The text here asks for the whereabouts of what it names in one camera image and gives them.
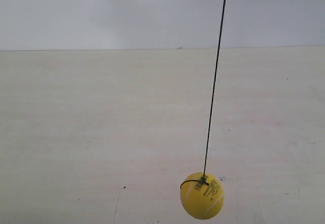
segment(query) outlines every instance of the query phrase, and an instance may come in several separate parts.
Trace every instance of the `white wall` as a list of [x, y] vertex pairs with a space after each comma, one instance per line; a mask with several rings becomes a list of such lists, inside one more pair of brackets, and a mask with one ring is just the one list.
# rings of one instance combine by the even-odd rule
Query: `white wall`
[[[325, 45], [325, 0], [228, 0], [222, 47]], [[0, 49], [217, 45], [222, 0], [0, 0]]]

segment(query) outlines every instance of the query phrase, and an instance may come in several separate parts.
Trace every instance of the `yellow ball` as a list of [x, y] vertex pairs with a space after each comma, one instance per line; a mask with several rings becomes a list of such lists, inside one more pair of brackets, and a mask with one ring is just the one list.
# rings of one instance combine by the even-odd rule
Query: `yellow ball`
[[192, 217], [207, 220], [215, 217], [223, 207], [224, 194], [221, 182], [211, 174], [197, 172], [181, 184], [181, 202]]

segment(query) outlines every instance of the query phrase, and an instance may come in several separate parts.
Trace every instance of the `string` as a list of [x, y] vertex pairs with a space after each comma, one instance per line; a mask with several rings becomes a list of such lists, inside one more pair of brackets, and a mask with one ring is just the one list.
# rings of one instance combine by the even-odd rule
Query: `string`
[[215, 83], [216, 83], [216, 78], [217, 78], [217, 70], [218, 70], [218, 62], [219, 62], [219, 53], [220, 53], [220, 43], [221, 43], [221, 34], [222, 34], [222, 27], [223, 27], [223, 17], [224, 17], [225, 2], [226, 2], [226, 0], [223, 0], [221, 23], [220, 23], [220, 32], [219, 32], [219, 42], [218, 42], [218, 49], [217, 49], [217, 58], [216, 58], [215, 70], [214, 70], [214, 82], [213, 82], [213, 89], [212, 89], [210, 119], [209, 119], [209, 128], [208, 128], [208, 139], [207, 139], [207, 147], [206, 147], [206, 153], [205, 153], [204, 171], [203, 171], [203, 179], [202, 179], [203, 181], [205, 181], [205, 172], [206, 172], [206, 167], [207, 167], [207, 157], [208, 157], [210, 130], [211, 130], [211, 118], [212, 118], [214, 91], [215, 91]]

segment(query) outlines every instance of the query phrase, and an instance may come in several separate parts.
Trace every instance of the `hanging ball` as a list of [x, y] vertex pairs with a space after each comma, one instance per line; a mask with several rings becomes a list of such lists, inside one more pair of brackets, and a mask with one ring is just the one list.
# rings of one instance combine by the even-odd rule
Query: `hanging ball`
[[215, 217], [223, 207], [224, 194], [221, 182], [211, 174], [197, 172], [181, 184], [181, 202], [185, 211], [195, 219]]

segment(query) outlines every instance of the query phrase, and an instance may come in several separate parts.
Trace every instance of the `black string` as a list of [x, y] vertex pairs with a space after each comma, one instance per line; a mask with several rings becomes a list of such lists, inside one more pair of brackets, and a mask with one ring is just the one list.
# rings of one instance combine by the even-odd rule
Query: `black string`
[[205, 170], [206, 170], [206, 166], [207, 166], [207, 156], [208, 156], [208, 147], [209, 147], [209, 138], [210, 138], [210, 129], [211, 129], [211, 118], [212, 118], [212, 108], [213, 108], [215, 82], [216, 82], [216, 77], [217, 77], [217, 69], [218, 69], [218, 61], [219, 61], [219, 53], [220, 53], [220, 42], [221, 42], [221, 34], [222, 34], [222, 26], [223, 26], [224, 8], [225, 8], [225, 0], [223, 0], [223, 6], [222, 6], [222, 15], [221, 15], [221, 24], [220, 24], [220, 33], [219, 33], [219, 43], [218, 43], [217, 58], [216, 58], [215, 71], [214, 71], [214, 82], [213, 82], [213, 90], [212, 90], [212, 100], [211, 100], [211, 109], [210, 109], [208, 139], [207, 139], [207, 148], [206, 148], [206, 153], [205, 153], [203, 177], [205, 176]]

